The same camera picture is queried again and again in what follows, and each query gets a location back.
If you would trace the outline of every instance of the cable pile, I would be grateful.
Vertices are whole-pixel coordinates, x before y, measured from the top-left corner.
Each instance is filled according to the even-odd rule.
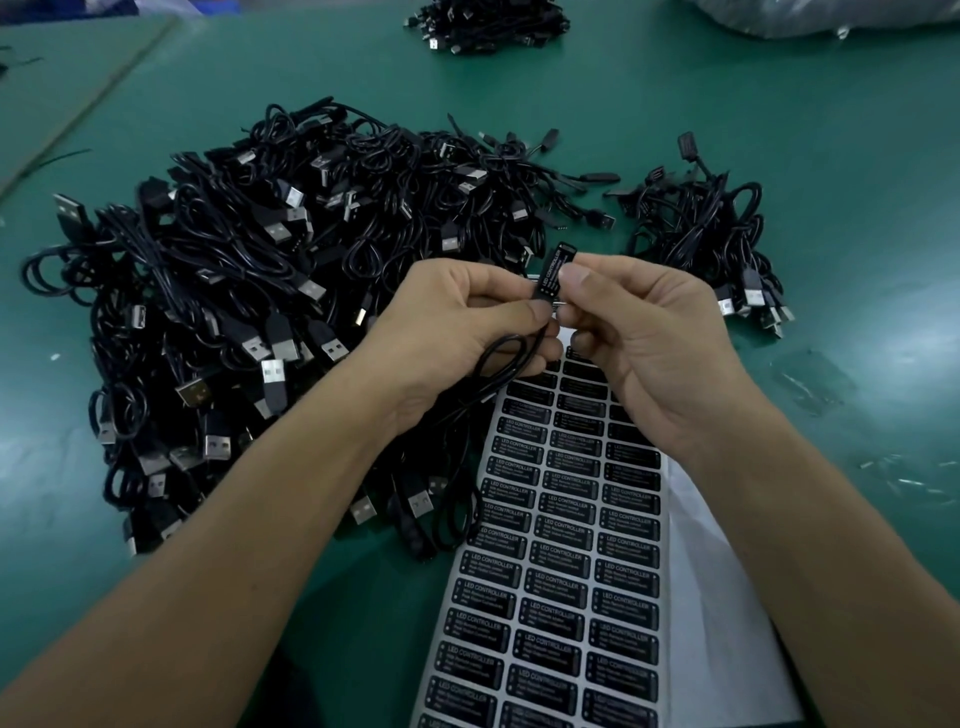
[[[758,182],[728,189],[729,172],[714,175],[692,133],[679,139],[681,157],[695,166],[680,180],[658,167],[632,190],[612,190],[635,220],[626,255],[679,268],[713,287],[724,316],[738,315],[782,338],[794,315],[770,260],[756,250],[763,234]],[[705,179],[699,179],[698,171]],[[738,208],[738,199],[744,199]],[[643,242],[644,248],[637,250]]]
[[[507,43],[542,48],[570,30],[551,0],[433,0],[403,24],[422,28],[432,50],[455,55],[495,53]]]
[[[570,178],[534,161],[556,130],[527,149],[512,133],[477,139],[450,123],[414,133],[332,97],[292,112],[270,105],[233,145],[173,155],[170,180],[138,185],[132,206],[91,219],[55,196],[67,242],[28,257],[20,277],[39,296],[89,307],[103,380],[90,426],[108,465],[104,498],[127,514],[134,553],[169,537],[360,343],[415,261],[523,273],[544,255],[546,228],[565,226],[560,215],[609,226],[569,194],[616,175]],[[354,519],[386,512],[419,558],[466,538],[481,515],[466,459],[471,434],[484,433],[471,420],[532,353],[524,340],[499,375],[445,393],[377,461]],[[415,521],[433,508],[430,477],[432,539]]]

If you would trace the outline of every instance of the left hand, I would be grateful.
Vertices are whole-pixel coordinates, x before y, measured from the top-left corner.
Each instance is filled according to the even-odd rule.
[[[522,376],[537,375],[547,361],[561,357],[560,326],[550,303],[530,299],[534,288],[531,280],[491,265],[422,260],[344,364],[364,367],[370,381],[388,388],[396,436],[419,422],[442,391],[470,375],[501,336],[528,336],[532,345],[532,335],[547,326]],[[484,374],[495,374],[513,358],[505,348],[490,358]]]

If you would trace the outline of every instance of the green work surface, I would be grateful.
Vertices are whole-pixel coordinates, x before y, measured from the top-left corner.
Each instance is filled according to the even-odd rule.
[[[170,153],[232,141],[268,103],[326,94],[413,129],[444,127],[448,111],[531,141],[558,127],[552,166],[629,183],[682,168],[676,138],[693,130],[713,169],[762,182],[761,249],[798,321],[783,341],[733,327],[743,360],[960,594],[960,36],[765,43],[679,0],[564,5],[559,42],[475,59],[430,52],[400,27],[413,9],[400,4],[183,24],[54,150],[93,153],[0,206],[0,684],[131,567],[86,424],[86,312],[15,281],[23,255],[60,240],[50,194],[130,201]],[[615,252],[628,231],[551,237]],[[328,728],[407,724],[450,563],[413,563],[389,529],[331,545],[284,639]]]

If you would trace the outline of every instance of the plastic bag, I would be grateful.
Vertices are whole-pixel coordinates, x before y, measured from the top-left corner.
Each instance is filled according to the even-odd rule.
[[[957,0],[690,0],[721,25],[765,38],[960,20]]]

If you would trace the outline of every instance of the black label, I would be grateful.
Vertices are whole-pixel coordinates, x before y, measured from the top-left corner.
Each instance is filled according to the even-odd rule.
[[[579,642],[584,638],[584,616],[541,601],[520,600],[520,624]]]
[[[494,437],[491,450],[498,455],[513,457],[525,463],[539,465],[543,462],[543,448],[521,443],[518,440],[509,440],[506,437]]]
[[[653,519],[635,516],[633,513],[614,511],[612,508],[600,509],[600,527],[617,533],[639,536],[650,541],[660,540],[660,523]]]
[[[600,584],[622,589],[624,592],[633,592],[644,596],[660,596],[660,577],[652,571],[634,569],[634,567],[626,567],[623,564],[615,564],[613,561],[597,559],[597,568],[593,578]]]
[[[546,425],[550,422],[550,410],[535,407],[533,404],[527,404],[525,401],[504,400],[502,409],[505,415],[519,417],[521,420],[529,420],[532,423]]]
[[[503,559],[496,559],[485,553],[464,551],[464,558],[460,561],[460,573],[467,576],[476,576],[484,581],[492,581],[502,587],[516,587],[520,583],[520,564],[514,564]]]
[[[465,643],[479,644],[495,652],[506,652],[510,644],[509,624],[501,624],[455,607],[450,607],[446,613],[444,634]]]
[[[589,551],[593,548],[593,531],[581,525],[537,516],[534,523],[534,535],[552,541],[554,544],[573,546]]]
[[[498,480],[485,477],[480,485],[480,492],[490,500],[499,500],[501,503],[520,505],[524,508],[533,508],[537,502],[537,491],[521,488],[513,483],[501,483]]]
[[[600,453],[603,451],[603,441],[584,435],[574,435],[571,432],[560,432],[555,429],[550,433],[550,447],[579,452],[581,455],[600,457]]]
[[[512,381],[507,385],[507,395],[516,397],[518,400],[531,401],[533,404],[542,404],[544,407],[553,406],[553,392],[518,381]]]
[[[497,420],[496,431],[501,435],[510,435],[531,443],[542,445],[546,442],[546,427],[537,427],[520,420],[511,420],[509,417],[501,417]]]
[[[547,389],[557,388],[557,375],[552,375],[548,372],[541,372],[536,376],[525,376],[521,381],[525,381],[528,384],[536,384],[538,387],[546,387]]]
[[[540,468],[493,456],[487,460],[487,473],[524,485],[537,485],[540,479]]]
[[[660,642],[656,637],[601,619],[590,620],[590,644],[648,665],[656,665],[660,660]]]
[[[602,370],[596,367],[590,367],[586,364],[578,364],[575,361],[564,362],[564,374],[576,376],[579,379],[588,379],[589,381],[600,382],[601,384],[607,383],[607,378],[604,376]]]
[[[540,510],[551,516],[560,516],[571,521],[593,525],[597,518],[597,507],[593,503],[552,493],[540,494]]]
[[[660,453],[649,448],[635,448],[622,443],[607,443],[607,459],[641,468],[660,469]]]
[[[492,728],[496,716],[495,697],[442,677],[430,678],[423,705],[479,728]]]
[[[516,596],[510,592],[488,587],[486,584],[457,579],[453,585],[453,603],[463,604],[465,607],[486,612],[495,617],[513,619]]]
[[[590,557],[585,553],[560,548],[542,541],[530,544],[530,562],[570,576],[586,579],[590,576]]]
[[[572,455],[569,452],[560,452],[554,449],[546,453],[546,465],[548,468],[556,468],[558,471],[567,471],[578,475],[596,477],[600,474],[599,460],[592,460],[588,457]]]
[[[588,397],[591,400],[606,400],[608,389],[603,384],[590,384],[564,376],[560,380],[560,391],[577,397]]]
[[[573,723],[504,700],[500,728],[573,728]]]
[[[438,672],[496,691],[500,690],[503,679],[503,660],[449,642],[440,643],[433,667]]]
[[[557,407],[588,417],[603,417],[607,414],[607,405],[602,401],[581,400],[579,397],[570,395],[560,395],[557,398]]]
[[[631,488],[641,488],[645,491],[660,489],[660,474],[653,471],[641,471],[637,468],[628,468],[626,465],[607,463],[603,469],[603,476],[611,483],[629,485]]]
[[[525,629],[516,630],[514,657],[518,660],[577,677],[580,674],[580,656],[580,647],[551,640]]]
[[[507,694],[572,716],[577,712],[577,686],[528,667],[510,665]]]
[[[587,653],[587,679],[633,697],[657,702],[657,674],[646,667],[625,663],[598,652]]]
[[[592,420],[589,417],[571,415],[569,412],[558,412],[553,416],[553,424],[560,429],[568,429],[581,435],[603,436],[603,420]]]
[[[651,569],[660,568],[660,549],[642,541],[625,539],[612,533],[601,533],[597,537],[597,551],[604,556],[620,561],[629,561]]]
[[[617,488],[615,485],[603,486],[603,501],[607,505],[617,508],[626,508],[628,511],[660,515],[660,496],[652,496],[642,491],[632,491],[629,488]]]
[[[619,619],[656,632],[660,629],[660,608],[649,601],[619,595],[606,589],[594,589],[590,608],[595,614]]]
[[[584,689],[584,720],[601,728],[657,728],[657,714],[612,695]]]
[[[499,503],[484,503],[483,522],[526,533],[530,530],[530,512],[518,511]]]
[[[600,483],[596,480],[587,480],[585,477],[547,471],[543,474],[543,487],[548,491],[557,491],[567,496],[579,496],[589,498],[590,500],[597,500],[597,490],[600,487]]]
[[[477,535],[467,543],[475,548],[482,548],[485,551],[498,553],[501,556],[511,556],[515,559],[522,559],[527,552],[527,540],[522,536],[498,531],[495,528],[487,528],[485,525],[481,526]]]
[[[611,440],[621,440],[625,443],[634,443],[634,445],[652,445],[647,438],[643,436],[643,433],[640,432],[633,425],[618,425],[617,423],[610,423],[610,426],[607,428],[607,436]]]
[[[584,609],[587,606],[587,585],[564,579],[545,571],[528,569],[523,589],[527,594],[541,596],[568,607]]]

